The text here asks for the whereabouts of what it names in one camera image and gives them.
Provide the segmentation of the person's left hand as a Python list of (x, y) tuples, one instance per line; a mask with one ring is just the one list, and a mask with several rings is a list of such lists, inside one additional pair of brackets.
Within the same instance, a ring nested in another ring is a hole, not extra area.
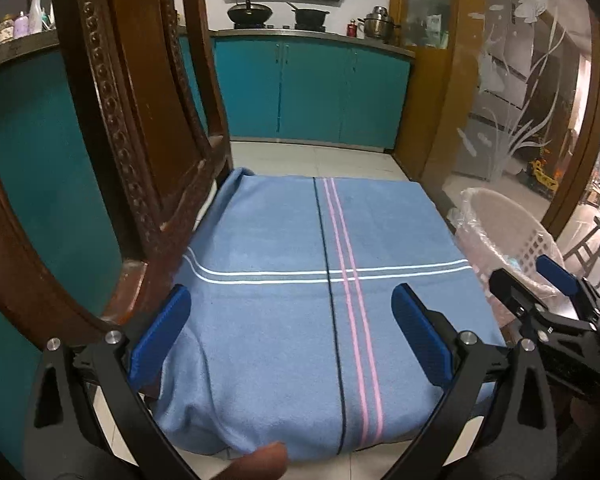
[(283, 442), (272, 442), (233, 460), (213, 480), (278, 480), (288, 469), (288, 450)]

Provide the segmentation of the person's right hand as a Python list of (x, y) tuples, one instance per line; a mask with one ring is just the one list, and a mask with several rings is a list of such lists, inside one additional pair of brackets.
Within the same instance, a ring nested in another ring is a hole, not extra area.
[(582, 457), (588, 463), (600, 462), (600, 400), (564, 396), (556, 411), (558, 467)]

